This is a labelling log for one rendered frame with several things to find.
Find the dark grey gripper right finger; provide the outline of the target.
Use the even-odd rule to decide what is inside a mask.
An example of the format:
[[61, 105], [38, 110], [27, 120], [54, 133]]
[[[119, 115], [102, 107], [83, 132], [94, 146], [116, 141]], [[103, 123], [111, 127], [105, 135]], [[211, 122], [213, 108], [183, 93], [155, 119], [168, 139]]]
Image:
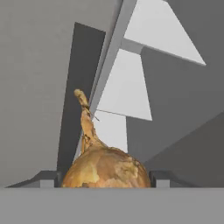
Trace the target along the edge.
[[200, 188], [192, 182], [183, 180], [175, 175], [172, 171], [149, 171], [149, 177], [152, 187], [169, 187], [169, 188]]

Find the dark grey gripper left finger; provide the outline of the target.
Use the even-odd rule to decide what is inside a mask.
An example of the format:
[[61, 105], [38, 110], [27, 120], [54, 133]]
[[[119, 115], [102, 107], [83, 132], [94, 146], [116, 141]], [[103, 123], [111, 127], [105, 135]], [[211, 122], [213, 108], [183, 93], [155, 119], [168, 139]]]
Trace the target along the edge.
[[62, 175], [60, 171], [40, 171], [33, 178], [24, 180], [14, 185], [9, 185], [9, 188], [41, 188], [41, 187], [60, 187]]

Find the brown onion with stalk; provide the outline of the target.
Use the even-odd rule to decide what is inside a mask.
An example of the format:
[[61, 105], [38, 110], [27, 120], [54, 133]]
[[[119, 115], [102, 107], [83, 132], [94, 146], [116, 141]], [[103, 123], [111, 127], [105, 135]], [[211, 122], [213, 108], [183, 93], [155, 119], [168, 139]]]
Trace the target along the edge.
[[107, 146], [96, 134], [88, 99], [75, 89], [80, 106], [82, 144], [80, 155], [74, 160], [62, 187], [86, 188], [150, 188], [151, 180], [144, 165], [130, 154]]

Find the grey freezer door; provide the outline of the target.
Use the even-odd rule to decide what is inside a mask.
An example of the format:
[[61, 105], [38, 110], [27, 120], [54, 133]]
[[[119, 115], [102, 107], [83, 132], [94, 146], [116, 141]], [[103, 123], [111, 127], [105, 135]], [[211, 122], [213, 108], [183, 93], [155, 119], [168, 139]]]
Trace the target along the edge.
[[0, 187], [57, 166], [75, 23], [108, 32], [121, 0], [0, 0]]

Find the grey fridge with white interior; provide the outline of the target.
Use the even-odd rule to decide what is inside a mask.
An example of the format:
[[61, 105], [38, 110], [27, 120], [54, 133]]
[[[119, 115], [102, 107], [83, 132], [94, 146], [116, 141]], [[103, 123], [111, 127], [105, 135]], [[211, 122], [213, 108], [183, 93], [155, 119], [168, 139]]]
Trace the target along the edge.
[[224, 0], [168, 0], [206, 60], [140, 52], [153, 119], [130, 118], [129, 151], [181, 186], [224, 187]]

